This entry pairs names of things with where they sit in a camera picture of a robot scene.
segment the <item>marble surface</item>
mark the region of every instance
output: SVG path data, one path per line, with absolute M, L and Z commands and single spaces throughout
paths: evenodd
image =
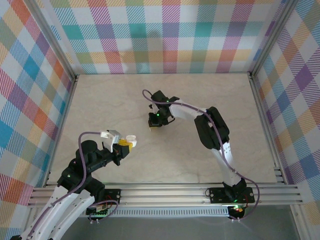
M 148 126 L 150 104 L 142 90 L 161 90 L 191 105 L 218 108 L 230 129 L 230 144 L 240 173 L 259 183 L 276 182 L 274 163 L 260 123 L 247 75 L 132 74 L 81 75 L 57 146 L 49 182 L 59 179 L 75 157 L 84 131 L 117 130 L 136 135 L 137 145 L 121 161 L 93 173 L 102 182 L 219 183 L 213 154 L 200 142 L 194 122 L 176 119 L 161 128 Z M 95 135 L 86 135 L 83 141 Z

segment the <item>plaid fabric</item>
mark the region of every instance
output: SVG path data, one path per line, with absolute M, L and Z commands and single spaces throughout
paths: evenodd
M 252 72 L 253 71 L 253 69 L 254 69 L 254 67 L 255 67 L 255 65 L 257 63 L 257 60 L 259 59 L 259 57 L 261 55 L 262 50 L 266 46 L 266 44 L 267 44 L 267 42 L 269 40 L 269 37 L 270 37 L 271 33 L 273 32 L 274 27 L 276 26 L 276 22 L 278 21 L 278 19 L 280 18 L 281 14 L 282 14 L 282 12 L 284 10 L 284 7 L 285 7 L 286 3 L 287 3 L 287 0 L 281 0 L 281 3 L 280 3 L 278 9 L 275 12 L 275 15 L 273 16 L 273 19 L 272 19 L 267 31 L 265 32 L 265 35 L 263 36 L 263 39 L 262 39 L 262 41 L 261 41 L 261 43 L 259 45 L 259 48 L 258 48 L 258 50 L 256 51 L 256 53 L 254 55 L 253 61 L 252 61 L 251 65 L 250 65 L 250 68 L 249 68 L 248 72 Z
M 258 73 L 289 183 L 320 234 L 320 0 L 300 0 Z
M 86 74 L 247 72 L 285 0 L 268 30 L 270 9 L 280 2 L 50 0 L 50 10 L 38 0 L 67 57 L 65 45 Z
M 23 0 L 0 8 L 0 239 L 21 231 L 44 179 L 71 79 Z

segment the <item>black bracket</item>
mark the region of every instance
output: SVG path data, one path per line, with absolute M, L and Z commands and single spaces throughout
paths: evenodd
M 228 142 L 230 131 L 224 119 L 220 115 L 218 109 L 212 106 L 206 110 L 206 113 L 212 118 L 222 140 L 222 144 Z M 220 150 L 221 146 L 219 143 L 219 138 L 214 128 L 209 125 L 209 119 L 204 114 L 202 114 L 194 119 L 194 123 L 201 143 L 207 149 Z
M 105 189 L 104 190 L 104 199 L 105 200 L 115 200 L 120 204 L 120 199 L 121 199 L 121 189 Z M 110 204 L 105 203 L 102 206 L 102 210 L 97 211 L 96 208 L 87 208 L 85 211 L 86 215 L 95 215 L 95 216 L 101 216 L 101 217 L 92 217 L 92 220 L 100 220 L 103 219 L 106 215 L 108 215 L 108 206 Z
M 211 204 L 252 204 L 255 202 L 255 196 L 251 187 L 246 187 L 242 193 L 240 193 L 235 200 L 230 199 L 226 194 L 224 187 L 211 187 L 209 190 L 209 198 Z
M 159 109 L 158 112 L 155 114 L 153 112 L 149 113 L 149 128 L 160 128 L 162 126 L 168 125 L 169 123 L 172 123 L 175 118 L 171 115 L 169 107 L 171 106 L 170 103 L 173 103 L 177 100 L 179 100 L 178 97 L 173 96 L 171 98 L 166 97 L 162 91 L 155 92 L 151 99 L 155 102 L 160 103 L 168 103 L 168 104 L 155 104 L 157 108 Z
M 229 219 L 241 219 L 245 216 L 246 208 L 235 208 L 234 206 L 228 206 Z

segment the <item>purple cable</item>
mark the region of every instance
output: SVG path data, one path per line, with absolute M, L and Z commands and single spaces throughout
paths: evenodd
M 258 193 L 258 194 L 257 194 L 258 197 L 257 197 L 257 199 L 256 199 L 256 201 L 255 201 L 255 204 L 254 204 L 252 210 L 251 210 L 246 216 L 244 216 L 244 217 L 242 218 L 242 220 L 243 220 L 243 219 L 246 219 L 248 216 L 250 216 L 250 215 L 255 211 L 255 209 L 257 208 L 258 203 L 259 203 L 259 200 L 260 200 L 260 189 L 259 189 L 259 186 L 258 186 L 258 184 L 257 184 L 255 181 L 253 181 L 253 180 L 251 180 L 251 179 L 249 179 L 249 178 L 241 175 L 241 174 L 238 173 L 233 167 L 230 166 L 230 164 L 228 163 L 228 161 L 227 161 L 227 159 L 226 159 L 226 156 L 225 156 L 224 146 L 223 146 L 223 143 L 222 143 L 222 140 L 221 140 L 219 131 L 218 131 L 218 129 L 217 129 L 214 121 L 213 121 L 212 118 L 210 117 L 210 115 L 209 115 L 208 113 L 206 113 L 205 111 L 202 111 L 201 109 L 196 108 L 196 107 L 191 106 L 191 105 L 188 105 L 188 104 L 186 104 L 186 103 L 153 101 L 151 98 L 148 98 L 148 97 L 146 96 L 145 92 L 147 92 L 147 93 L 150 94 L 151 96 L 152 96 L 152 93 L 151 93 L 149 90 L 147 90 L 147 89 L 143 89 L 143 90 L 142 90 L 142 95 L 143 95 L 144 98 L 147 99 L 149 102 L 152 102 L 152 103 L 154 103 L 154 104 L 159 104 L 159 105 L 169 105 L 169 104 L 171 105 L 171 104 L 172 104 L 172 105 L 184 106 L 184 107 L 190 108 L 190 109 L 192 109 L 192 110 L 195 110 L 195 111 L 197 111 L 197 112 L 199 112 L 199 113 L 204 114 L 204 115 L 209 119 L 209 121 L 210 121 L 210 123 L 212 124 L 213 129 L 214 129 L 214 131 L 215 131 L 215 134 L 216 134 L 217 137 L 218 137 L 219 144 L 220 144 L 220 147 L 221 147 L 222 159 L 223 159 L 224 163 L 227 165 L 227 167 L 228 167 L 232 172 L 234 172 L 235 174 L 237 174 L 240 178 L 243 178 L 243 179 L 245 179 L 245 180 L 253 183 L 253 184 L 255 185 L 255 187 L 256 187 L 256 190 L 257 190 L 257 193 Z
M 83 135 L 86 134 L 95 134 L 95 135 L 100 135 L 100 132 L 96 132 L 96 131 L 85 131 L 83 133 L 80 134 L 79 138 L 78 138 L 78 147 L 79 147 L 79 153 L 80 153 L 80 158 L 81 158 L 81 163 L 82 163 L 82 169 L 83 169 L 83 178 L 82 181 L 80 182 L 80 184 L 73 189 L 72 191 L 68 192 L 66 195 L 60 197 L 58 200 L 56 200 L 55 202 L 51 203 L 51 207 L 54 207 L 58 202 L 62 201 L 63 199 L 65 199 L 66 197 L 68 197 L 69 195 L 73 194 L 75 191 L 77 191 L 79 188 L 82 187 L 82 185 L 85 183 L 86 178 L 87 178 L 87 168 L 86 168 L 86 163 L 85 163 L 85 157 L 84 157 L 84 153 L 82 152 L 82 146 L 81 146 L 81 138 Z M 34 233 L 36 227 L 38 226 L 38 224 L 40 223 L 41 219 L 46 215 L 46 213 L 49 211 L 49 209 L 51 208 L 50 206 L 48 206 L 43 213 L 40 215 L 40 217 L 37 219 L 37 221 L 35 222 L 35 224 L 33 225 L 33 227 L 31 228 L 30 233 L 28 234 L 28 237 L 31 237 L 31 235 Z
M 96 205 L 99 205 L 99 204 L 107 204 L 107 203 L 115 203 L 116 206 L 115 206 L 115 209 L 114 209 L 112 212 L 110 212 L 107 216 L 103 217 L 103 219 L 106 219 L 106 218 L 110 217 L 112 214 L 114 214 L 115 211 L 117 210 L 117 208 L 119 207 L 119 203 L 118 203 L 116 200 L 100 201 L 100 202 L 98 202 L 98 203 L 94 203 L 94 204 L 90 205 L 89 208 L 90 208 L 90 207 L 93 207 L 93 206 L 96 206 Z M 91 215 L 92 215 L 92 213 L 89 215 L 89 220 L 90 220 L 90 221 L 92 221 Z

